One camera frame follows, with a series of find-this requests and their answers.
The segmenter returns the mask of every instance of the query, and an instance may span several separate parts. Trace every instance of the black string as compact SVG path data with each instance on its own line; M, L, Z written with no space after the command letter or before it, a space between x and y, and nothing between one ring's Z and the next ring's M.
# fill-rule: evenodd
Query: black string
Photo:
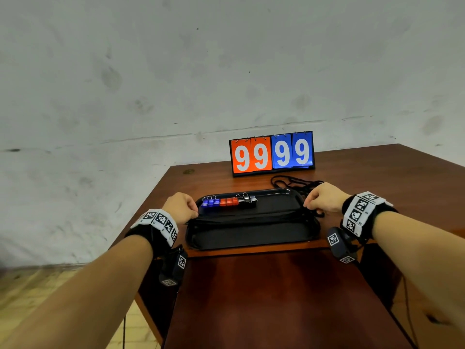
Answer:
M411 334L412 334L412 337L413 337L413 342L415 343L415 345L418 348L417 335L415 334L415 330L413 329L413 324L411 322L411 317L410 317L410 306L409 306L409 303L408 303L408 292L407 292L407 279L405 278L404 275L402 276L402 278L404 279L404 292L405 292L405 305L407 307L407 320L408 320L408 323L410 325L410 330L411 330Z
M123 349L126 341L126 316L123 319Z
M318 185L321 185L324 181L316 180L316 181L308 181L304 179L299 179L294 176L288 175L276 175L271 178L271 184L274 188L288 188L290 190L297 191L300 193L303 199L307 198L308 194ZM322 218L325 216L324 213L318 214L316 210L311 211L313 216Z

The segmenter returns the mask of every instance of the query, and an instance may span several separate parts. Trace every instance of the wooden table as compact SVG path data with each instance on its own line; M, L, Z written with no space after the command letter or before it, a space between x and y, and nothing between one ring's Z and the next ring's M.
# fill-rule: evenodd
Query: wooden table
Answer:
M315 170L290 172L288 175L327 181L350 194L371 191L393 203L404 215L465 237L465 220L462 218L464 167L401 145L317 152L315 161ZM114 244L123 238L137 217L150 208L161 208L167 197L177 191L198 199L204 195L259 190L271 188L271 177L233 178L229 161L171 167ZM337 225L340 218L340 215L329 215L321 220L322 233ZM185 227L181 226L179 231L176 245L183 242L190 258L327 247L323 238L296 244L202 252L185 245ZM155 336L162 341L168 333L176 290L159 284L157 267L155 262L150 266L136 301Z

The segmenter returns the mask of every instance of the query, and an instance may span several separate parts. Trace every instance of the hand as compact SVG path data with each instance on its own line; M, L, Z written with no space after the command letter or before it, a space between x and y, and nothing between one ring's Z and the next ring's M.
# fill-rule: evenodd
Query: hand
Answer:
M170 213L177 225L185 224L188 220L199 216L199 209L191 196L177 192L168 197L162 210Z
M341 212L342 205L350 197L336 186L324 182L315 187L307 196L304 207L322 212Z

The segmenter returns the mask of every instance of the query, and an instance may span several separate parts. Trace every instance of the white wall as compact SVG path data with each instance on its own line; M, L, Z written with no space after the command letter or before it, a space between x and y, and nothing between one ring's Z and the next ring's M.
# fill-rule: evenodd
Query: white wall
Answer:
M465 165L464 34L465 0L0 0L0 265L91 261L232 138Z

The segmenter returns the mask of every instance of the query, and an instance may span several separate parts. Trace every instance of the tiled floor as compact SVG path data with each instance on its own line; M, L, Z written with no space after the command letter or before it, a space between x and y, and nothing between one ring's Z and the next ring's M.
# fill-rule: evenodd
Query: tiled floor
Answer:
M15 327L77 270L41 269L9 271L0 276L0 344ZM123 323L107 349L123 346ZM159 349L135 302L126 316L125 349Z

